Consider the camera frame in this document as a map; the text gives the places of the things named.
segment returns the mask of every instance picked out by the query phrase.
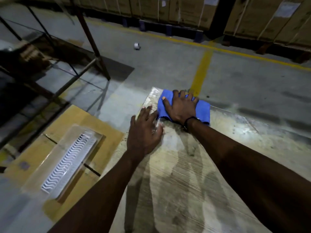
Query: warehouse floor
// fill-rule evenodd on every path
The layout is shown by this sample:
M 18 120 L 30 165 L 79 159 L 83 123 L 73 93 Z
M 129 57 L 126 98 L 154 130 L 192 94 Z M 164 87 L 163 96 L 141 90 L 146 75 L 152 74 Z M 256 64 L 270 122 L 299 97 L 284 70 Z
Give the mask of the warehouse floor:
M 91 50 L 76 18 L 33 10 L 51 35 Z M 6 6 L 0 9 L 0 15 L 21 36 L 33 29 L 42 31 L 24 6 Z M 154 86 L 191 88 L 216 107 L 311 137 L 310 62 L 297 65 L 287 58 L 260 56 L 217 41 L 196 44 L 190 39 L 142 33 L 95 19 L 87 23 L 112 80 L 108 82 L 90 70 L 62 97 L 116 129 L 127 131 L 130 117 L 138 112 Z M 3 25 L 0 32 L 1 44 L 17 42 Z M 141 50 L 133 49 L 135 42 Z M 68 64 L 58 62 L 38 75 L 37 82 L 56 92 L 72 77 Z

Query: white label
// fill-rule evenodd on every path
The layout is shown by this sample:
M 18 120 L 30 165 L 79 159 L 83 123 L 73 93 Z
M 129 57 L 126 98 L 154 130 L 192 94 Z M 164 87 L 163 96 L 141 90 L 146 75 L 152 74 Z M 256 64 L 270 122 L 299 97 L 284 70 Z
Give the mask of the white label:
M 293 13 L 297 10 L 300 3 L 292 3 L 292 2 L 282 2 L 277 11 L 275 12 L 275 17 L 283 17 L 289 18 L 293 15 Z
M 204 5 L 217 6 L 219 0 L 204 0 Z

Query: blue cloth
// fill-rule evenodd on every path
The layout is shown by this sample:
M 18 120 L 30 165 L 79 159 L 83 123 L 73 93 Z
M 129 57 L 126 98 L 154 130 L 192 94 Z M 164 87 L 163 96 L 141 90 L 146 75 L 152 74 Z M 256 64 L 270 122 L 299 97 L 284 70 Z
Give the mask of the blue cloth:
M 166 118 L 170 121 L 172 119 L 169 117 L 167 114 L 162 97 L 166 97 L 166 99 L 169 101 L 169 103 L 172 105 L 173 102 L 173 92 L 169 90 L 163 90 L 160 99 L 158 101 L 158 117 L 159 118 Z M 210 107 L 211 105 L 207 103 L 206 101 L 199 100 L 198 103 L 196 104 L 196 117 L 201 120 L 201 122 L 205 124 L 210 124 Z

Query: forearm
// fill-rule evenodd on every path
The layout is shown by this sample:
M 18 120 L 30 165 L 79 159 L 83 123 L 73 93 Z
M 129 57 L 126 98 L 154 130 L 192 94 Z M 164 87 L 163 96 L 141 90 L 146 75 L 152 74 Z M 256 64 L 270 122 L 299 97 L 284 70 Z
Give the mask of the forearm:
M 123 192 L 139 161 L 126 151 L 118 163 L 100 179 L 49 231 L 49 233 L 108 232 Z
M 200 121 L 190 120 L 188 128 L 266 227 L 282 232 L 307 230 L 311 217 L 309 181 Z

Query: person's left hand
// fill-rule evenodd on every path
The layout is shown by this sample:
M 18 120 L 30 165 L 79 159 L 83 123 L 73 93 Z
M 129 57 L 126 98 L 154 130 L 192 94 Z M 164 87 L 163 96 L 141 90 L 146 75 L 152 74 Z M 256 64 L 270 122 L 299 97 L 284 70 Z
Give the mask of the person's left hand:
M 137 154 L 140 161 L 145 155 L 151 153 L 160 143 L 163 134 L 163 127 L 160 124 L 153 133 L 158 112 L 149 115 L 151 106 L 143 107 L 135 121 L 135 115 L 131 118 L 131 126 L 127 138 L 127 150 Z

